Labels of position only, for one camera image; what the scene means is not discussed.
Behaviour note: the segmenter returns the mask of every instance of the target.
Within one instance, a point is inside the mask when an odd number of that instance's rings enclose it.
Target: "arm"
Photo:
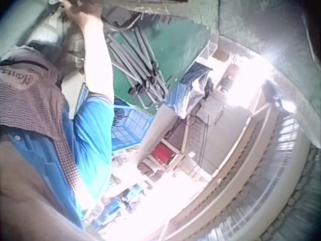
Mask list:
[[[106,96],[113,103],[113,73],[103,22],[100,19],[102,7],[91,3],[85,3],[80,8],[74,7],[68,0],[63,0],[63,3],[68,17],[79,26],[84,36],[85,78],[88,90]]]

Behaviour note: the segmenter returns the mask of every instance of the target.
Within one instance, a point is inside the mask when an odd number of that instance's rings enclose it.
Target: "metal bar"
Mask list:
[[[120,66],[118,63],[111,61],[111,64],[115,66],[117,69],[121,70],[124,74],[128,75],[130,78],[134,79],[136,82],[139,82],[136,77],[134,77],[131,73],[125,70],[124,67]]]
[[[144,80],[146,80],[147,76],[150,76],[149,73],[146,71],[146,68],[145,67],[142,68],[141,66],[139,66],[139,64],[135,60],[133,60],[130,53],[124,48],[124,46],[121,46],[113,37],[111,37],[110,35],[108,35],[108,37],[115,45],[114,47],[115,50],[120,51],[124,55],[124,57],[128,60],[128,62],[131,63],[133,68],[139,73],[139,75]]]
[[[124,63],[124,65],[127,67],[127,69],[133,74],[133,76],[135,76],[135,79],[138,80],[138,83],[140,83],[141,85],[143,85],[143,82],[139,76],[139,74],[134,70],[134,68],[132,67],[132,65],[127,61],[127,59],[125,58],[125,56],[123,56],[123,54],[121,52],[117,52],[115,50],[115,46],[112,45],[111,43],[109,44],[110,49],[114,52],[114,56],[118,55],[120,58],[120,61]]]
[[[133,73],[133,75],[136,76],[136,78],[137,78],[138,74],[135,72],[135,70],[132,68],[132,66],[128,63],[128,61],[127,61],[126,58],[122,55],[122,53],[117,53],[117,52],[115,52],[115,50],[113,49],[113,46],[112,46],[111,44],[110,44],[109,46],[110,46],[110,48],[111,48],[112,51],[113,51],[113,54],[114,54],[114,56],[115,56],[116,61],[117,61],[119,64],[120,64],[121,62],[124,62],[124,64],[127,64],[127,68],[129,69],[129,71],[131,71],[131,72]],[[145,93],[148,95],[148,97],[151,99],[151,101],[152,101],[153,103],[157,103],[157,102],[155,101],[155,99],[152,97],[152,95],[145,89],[145,87],[144,87],[144,85],[143,85],[143,83],[142,83],[142,80],[139,79],[138,82],[142,85],[143,90],[144,90]]]
[[[150,76],[150,73],[148,73],[148,71],[146,70],[145,66],[142,66],[142,62],[139,60],[139,62],[141,62],[141,64],[138,64],[133,57],[131,56],[131,54],[128,52],[128,50],[126,50],[124,48],[124,46],[121,46],[118,42],[116,42],[116,40],[111,37],[111,35],[108,35],[109,39],[113,42],[114,46],[114,50],[118,50],[120,53],[122,53],[123,58],[121,58],[122,60],[125,60],[127,62],[129,62],[133,69],[135,69],[138,74],[142,77],[142,79],[144,79],[145,81],[148,81],[147,76]],[[163,96],[158,92],[158,90],[155,88],[155,86],[150,83],[150,90],[153,92],[153,94],[160,100],[160,101],[164,101],[165,98],[163,98]]]
[[[133,29],[134,29],[134,33],[135,33],[136,38],[137,38],[138,45],[139,45],[141,51],[143,52],[144,56],[147,58],[148,62],[149,62],[150,65],[151,65],[151,61],[150,61],[150,58],[149,58],[148,51],[147,51],[147,49],[146,49],[146,46],[145,46],[144,41],[143,41],[142,38],[141,38],[141,35],[140,35],[140,33],[139,33],[139,30],[138,30],[138,27],[135,27],[135,28],[133,28]]]
[[[155,55],[154,55],[154,52],[152,51],[152,48],[151,48],[151,46],[149,44],[149,41],[148,41],[146,35],[144,34],[143,30],[141,29],[140,25],[137,23],[136,26],[137,27],[134,28],[134,30],[137,29],[136,30],[137,40],[138,40],[139,44],[141,45],[141,47],[143,49],[143,52],[145,52],[145,55],[149,56],[149,60],[151,59],[153,61],[153,63],[155,64],[155,68],[153,68],[153,69],[160,76],[159,83],[162,86],[162,88],[164,89],[165,93],[168,94],[169,91],[168,91],[168,89],[166,87],[165,80],[163,78],[162,72],[158,69],[158,63],[157,63],[157,61],[155,59]]]
[[[129,77],[127,74],[125,74],[125,76],[126,76],[126,79],[128,80],[129,85],[130,85],[132,88],[135,88],[135,85],[134,85],[134,83],[131,81],[130,77]],[[142,107],[143,107],[144,109],[148,109],[148,107],[147,107],[147,106],[145,105],[145,103],[143,102],[140,94],[137,93],[136,96],[137,96],[138,100],[140,101]]]
[[[148,41],[145,33],[144,33],[143,30],[141,29],[140,24],[138,24],[138,23],[137,23],[137,29],[138,29],[138,31],[139,31],[139,34],[141,35],[141,38],[142,38],[145,46],[147,47],[147,51],[148,51],[148,54],[149,54],[149,56],[150,56],[150,59],[151,59],[151,60],[155,60],[155,55],[154,55],[154,53],[153,53],[153,51],[152,51],[152,49],[151,49],[151,46],[150,46],[150,44],[149,44],[149,41]]]
[[[137,22],[139,18],[140,18],[140,14],[137,13],[131,16],[130,19],[126,20],[126,22],[123,23],[122,25],[119,25],[118,23],[114,23],[115,25],[113,25],[108,22],[108,19],[105,16],[103,15],[101,16],[101,19],[105,23],[105,26],[113,32],[123,32],[132,28],[132,26]]]
[[[142,60],[142,62],[146,65],[147,68],[152,71],[151,62],[146,59],[145,55],[141,52],[141,50],[136,46],[133,40],[130,39],[127,33],[121,33],[122,37],[126,40],[126,42],[132,47],[132,49],[136,52],[138,57]]]

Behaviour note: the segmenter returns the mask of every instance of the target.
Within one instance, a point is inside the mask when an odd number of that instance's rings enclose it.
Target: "metal frame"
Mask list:
[[[119,44],[111,34],[107,35],[106,42],[112,52],[112,64],[125,74],[131,92],[137,95],[142,107],[147,109],[153,103],[164,101],[169,90],[140,24],[135,23],[132,30],[138,45],[125,32],[120,34],[128,46]],[[142,93],[151,100],[149,105],[143,101]]]

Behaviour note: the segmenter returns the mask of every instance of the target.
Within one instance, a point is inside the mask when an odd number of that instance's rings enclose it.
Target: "checkered fabric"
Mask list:
[[[51,138],[77,201],[84,210],[91,208],[93,203],[63,132],[62,108],[66,100],[55,85],[59,79],[58,71],[46,62],[39,52],[28,48],[12,50],[7,57],[17,61],[37,61],[48,67],[48,71],[24,63],[0,67],[0,125],[38,132]],[[17,88],[8,78],[14,78],[14,75],[22,76],[16,74],[21,73],[21,70],[27,70],[33,82],[29,81],[29,86],[24,88]]]

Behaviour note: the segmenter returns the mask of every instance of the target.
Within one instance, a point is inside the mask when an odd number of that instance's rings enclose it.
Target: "green panel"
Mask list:
[[[172,20],[171,24],[157,24],[144,27],[151,48],[158,61],[164,80],[172,91],[195,59],[207,45],[210,39],[210,29],[193,24],[190,21]],[[132,31],[127,31],[135,40]],[[120,34],[114,35],[115,39],[125,46],[128,46]],[[134,105],[142,111],[154,115],[155,105],[151,105],[148,110],[144,110],[137,97],[128,94],[130,85],[124,74],[114,67],[114,88],[115,95],[121,100]],[[150,99],[142,96],[148,105]]]

